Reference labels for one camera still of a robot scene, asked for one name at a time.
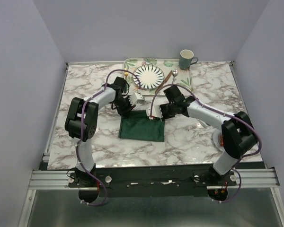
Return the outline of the dark green cloth napkin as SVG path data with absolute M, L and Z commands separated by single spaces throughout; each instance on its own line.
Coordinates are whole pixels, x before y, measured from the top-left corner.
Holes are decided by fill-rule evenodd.
M 164 142 L 164 131 L 164 121 L 150 120 L 145 111 L 138 110 L 121 117 L 118 136 L 121 139 Z

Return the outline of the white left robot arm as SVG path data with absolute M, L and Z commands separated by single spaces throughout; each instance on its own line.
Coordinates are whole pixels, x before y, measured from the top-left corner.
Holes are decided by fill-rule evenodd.
M 86 187 L 95 183 L 95 167 L 91 138 L 96 133 L 98 112 L 107 104 L 113 104 L 120 116 L 128 115 L 135 107 L 130 97 L 123 96 L 127 87 L 124 78 L 117 77 L 112 84 L 102 85 L 91 97 L 72 99 L 65 121 L 65 130 L 76 143 L 76 169 L 82 171 L 79 181 Z

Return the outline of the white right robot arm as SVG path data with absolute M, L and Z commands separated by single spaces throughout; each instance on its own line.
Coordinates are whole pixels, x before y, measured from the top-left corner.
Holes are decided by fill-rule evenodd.
M 181 114 L 201 120 L 222 133 L 224 151 L 209 170 L 211 184 L 220 185 L 225 175 L 247 156 L 246 152 L 255 145 L 261 148 L 261 139 L 245 112 L 223 112 L 203 104 L 193 94 L 184 97 L 177 85 L 165 89 L 164 94 L 168 103 L 159 106 L 160 118 L 165 120 Z

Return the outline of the leaf-patterned serving tray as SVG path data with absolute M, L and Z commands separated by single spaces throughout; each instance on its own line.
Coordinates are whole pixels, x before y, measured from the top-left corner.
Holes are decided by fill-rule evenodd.
M 178 70 L 178 75 L 176 76 L 175 84 L 182 85 L 188 88 L 190 91 L 193 91 L 191 72 L 189 70 L 181 70 L 178 66 L 177 59 L 130 58 L 130 59 L 126 59 L 123 63 L 123 67 L 127 68 L 127 70 L 132 73 L 134 73 L 134 71 L 142 65 L 155 65 L 159 67 L 164 72 L 165 77 L 168 75 L 168 73 L 171 70 Z M 171 75 L 171 77 L 169 78 L 166 84 L 171 84 L 172 79 L 173 79 L 173 76 Z M 151 90 L 144 90 L 144 89 L 139 88 L 137 85 L 134 84 L 133 76 L 131 74 L 127 76 L 126 81 L 130 86 L 129 94 L 132 94 L 134 92 L 139 92 L 143 96 L 155 95 L 155 91 L 157 88 L 151 89 Z

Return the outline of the striped white round plate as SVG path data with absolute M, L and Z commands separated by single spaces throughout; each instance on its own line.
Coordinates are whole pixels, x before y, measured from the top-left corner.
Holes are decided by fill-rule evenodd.
M 162 69 L 155 65 L 142 65 L 134 71 L 133 82 L 139 88 L 144 90 L 151 90 L 159 87 L 165 75 Z

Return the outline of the silver spoon on tray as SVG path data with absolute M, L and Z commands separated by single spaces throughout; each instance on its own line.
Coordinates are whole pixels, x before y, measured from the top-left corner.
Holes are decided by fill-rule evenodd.
M 176 80 L 176 76 L 178 75 L 178 70 L 173 70 L 172 71 L 172 76 L 173 76 L 173 79 L 172 79 L 172 84 L 175 83 L 175 80 Z

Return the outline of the white saucer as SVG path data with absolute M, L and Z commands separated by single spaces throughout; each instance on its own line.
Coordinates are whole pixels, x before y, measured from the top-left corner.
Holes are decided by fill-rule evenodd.
M 221 147 L 220 144 L 219 144 L 219 140 L 218 140 L 218 137 L 219 135 L 222 134 L 219 130 L 215 130 L 213 132 L 213 142 L 214 142 L 214 145 L 220 150 L 220 151 L 223 151 L 224 150 L 224 147 Z

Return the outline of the green ceramic mug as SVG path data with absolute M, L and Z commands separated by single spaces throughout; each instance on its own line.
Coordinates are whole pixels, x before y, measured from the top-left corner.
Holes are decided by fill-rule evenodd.
M 181 70 L 188 70 L 191 65 L 197 64 L 199 59 L 191 50 L 182 50 L 180 52 L 178 66 Z

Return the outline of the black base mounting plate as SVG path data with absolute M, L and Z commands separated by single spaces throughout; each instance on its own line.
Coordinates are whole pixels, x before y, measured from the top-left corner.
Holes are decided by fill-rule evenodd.
M 79 170 L 35 171 L 30 187 L 36 190 L 76 190 L 86 202 L 116 197 L 211 196 L 226 200 L 227 190 L 237 186 L 233 171 L 213 174 L 211 164 L 112 167 L 93 170 L 93 179 Z

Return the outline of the aluminium frame rail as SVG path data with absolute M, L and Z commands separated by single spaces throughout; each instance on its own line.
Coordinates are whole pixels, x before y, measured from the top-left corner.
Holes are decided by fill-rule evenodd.
M 280 183 L 274 169 L 239 169 L 235 174 L 236 183 L 242 188 L 275 188 Z M 70 190 L 66 171 L 33 171 L 29 190 Z

